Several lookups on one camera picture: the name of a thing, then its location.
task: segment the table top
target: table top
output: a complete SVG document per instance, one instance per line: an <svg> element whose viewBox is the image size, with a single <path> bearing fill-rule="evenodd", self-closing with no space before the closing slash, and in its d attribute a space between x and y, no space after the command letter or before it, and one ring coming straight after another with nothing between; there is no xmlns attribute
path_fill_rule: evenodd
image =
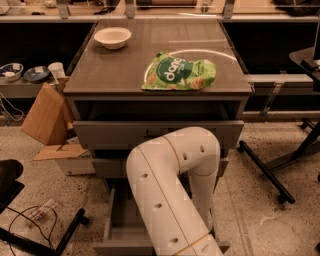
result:
<svg viewBox="0 0 320 256"><path fill-rule="evenodd" d="M141 85L154 56L161 51L191 61L208 59L216 65L213 86L202 89L201 93L251 93L250 85L215 19L101 20L95 32L112 26L128 28L132 37L123 48L108 50L92 36L64 93L148 93L141 90Z"/></svg>

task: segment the bottle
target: bottle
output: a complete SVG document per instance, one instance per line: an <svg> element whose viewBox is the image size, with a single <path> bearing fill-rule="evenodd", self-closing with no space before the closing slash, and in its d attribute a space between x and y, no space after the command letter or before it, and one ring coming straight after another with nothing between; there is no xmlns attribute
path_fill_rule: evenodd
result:
<svg viewBox="0 0 320 256"><path fill-rule="evenodd" d="M57 206L57 201L53 198L50 198L47 202L45 202L42 206L37 207L34 209L28 216L29 219L33 221L39 221L42 220L47 216L47 212L51 211L51 209L54 209ZM28 219L26 219L27 226L31 227L32 222Z"/></svg>

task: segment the grey table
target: grey table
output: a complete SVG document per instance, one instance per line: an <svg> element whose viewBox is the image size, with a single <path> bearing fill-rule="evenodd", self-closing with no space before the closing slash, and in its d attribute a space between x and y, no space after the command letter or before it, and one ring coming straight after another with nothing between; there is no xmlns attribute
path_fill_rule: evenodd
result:
<svg viewBox="0 0 320 256"><path fill-rule="evenodd" d="M108 50L92 36L64 90L97 174L125 175L124 162L115 163L115 158L125 159L123 152L142 141L186 126L211 130L226 158L238 141L252 90L219 22L181 16L106 19L96 31L112 26L128 28L132 37L123 48ZM160 51L187 60L209 59L216 65L214 85L200 91L141 90Z"/></svg>

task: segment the drawer front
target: drawer front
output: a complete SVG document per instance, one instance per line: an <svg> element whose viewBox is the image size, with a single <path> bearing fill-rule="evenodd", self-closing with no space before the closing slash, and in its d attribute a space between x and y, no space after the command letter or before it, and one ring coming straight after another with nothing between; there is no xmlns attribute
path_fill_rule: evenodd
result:
<svg viewBox="0 0 320 256"><path fill-rule="evenodd" d="M236 147L244 122L109 122L75 121L74 129L80 143L91 150L130 150L144 141L169 132L199 126L210 130L218 139L223 150Z"/></svg>
<svg viewBox="0 0 320 256"><path fill-rule="evenodd" d="M228 158L221 158L218 170L218 177L222 177L229 163ZM97 177L100 178L126 178L125 159L92 159L92 165Z"/></svg>

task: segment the white cup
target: white cup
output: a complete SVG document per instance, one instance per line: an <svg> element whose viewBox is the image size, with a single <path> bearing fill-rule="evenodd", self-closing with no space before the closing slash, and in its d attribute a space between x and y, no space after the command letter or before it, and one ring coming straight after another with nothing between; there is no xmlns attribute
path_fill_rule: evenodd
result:
<svg viewBox="0 0 320 256"><path fill-rule="evenodd" d="M56 84L59 84L58 78L65 77L66 74L63 70L63 64L61 62L53 62L48 66Z"/></svg>

